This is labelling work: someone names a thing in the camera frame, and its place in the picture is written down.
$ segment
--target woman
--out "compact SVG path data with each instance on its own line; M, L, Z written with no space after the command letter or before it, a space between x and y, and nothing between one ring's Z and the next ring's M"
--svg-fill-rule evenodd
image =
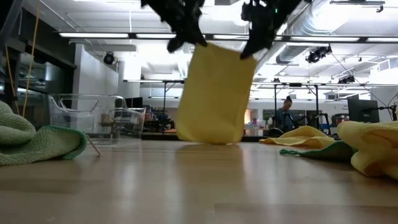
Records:
M293 101L288 96L284 101L284 106L276 111L277 127L285 133L294 129L293 113L289 110L292 104Z

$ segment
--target green towel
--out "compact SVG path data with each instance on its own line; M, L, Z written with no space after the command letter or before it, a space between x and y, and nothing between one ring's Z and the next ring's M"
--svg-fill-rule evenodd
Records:
M343 141L336 141L329 146L319 150L299 152L282 149L281 151L279 151L279 153L288 155L299 155L306 158L319 159L324 161L350 162L352 156L357 151L358 150L352 148Z
M59 126L44 126L36 132L28 120L0 101L0 166L73 159L85 148L84 133Z

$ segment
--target ceiling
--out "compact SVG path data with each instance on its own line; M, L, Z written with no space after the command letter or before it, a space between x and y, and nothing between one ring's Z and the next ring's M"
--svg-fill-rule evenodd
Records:
M61 31L86 32L170 32L166 23L161 23L157 14L151 8L141 9L139 1L126 3L82 2L75 0L41 0L40 17L51 26ZM326 10L328 21L334 21L339 16L347 17L347 21L340 24L331 35L397 35L398 34L398 4L395 0L386 0L384 10L376 13L378 6L359 6L353 11ZM239 26L240 2L237 0L206 0L203 7L203 16L200 27L203 33L245 34L247 26ZM36 0L27 0L25 8L35 12ZM297 9L290 18L300 12ZM125 51L115 54L124 59L130 49L135 49L142 55L142 74L156 77L161 74L167 78L178 70L178 62L189 62L190 57L170 55L166 52L166 41L161 40L92 40L90 45L98 54L104 54L110 47L119 46ZM244 42L217 42L223 47L242 50ZM331 77L344 75L346 69L355 68L358 78L366 81L369 69L377 63L385 61L386 57L398 56L398 45L374 44L332 44L333 54L328 55L320 62L308 64L306 55L311 47L295 57L289 65L276 65L275 58L271 58L259 67L255 78L257 81L271 81L278 77L283 82L331 81Z

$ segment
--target desk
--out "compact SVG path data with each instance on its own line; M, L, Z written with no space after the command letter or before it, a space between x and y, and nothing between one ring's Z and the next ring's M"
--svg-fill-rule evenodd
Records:
M396 223L397 182L281 146L141 141L0 168L8 223Z

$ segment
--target air duct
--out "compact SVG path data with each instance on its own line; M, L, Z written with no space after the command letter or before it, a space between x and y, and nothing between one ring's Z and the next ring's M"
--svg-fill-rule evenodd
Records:
M314 0L292 24L288 25L283 35L330 35L345 24L356 9L359 9L357 6L332 5L330 1ZM270 50L263 53L259 60L261 66L257 67L257 71L275 55L276 63L287 65L307 49L308 46L286 45L277 42Z

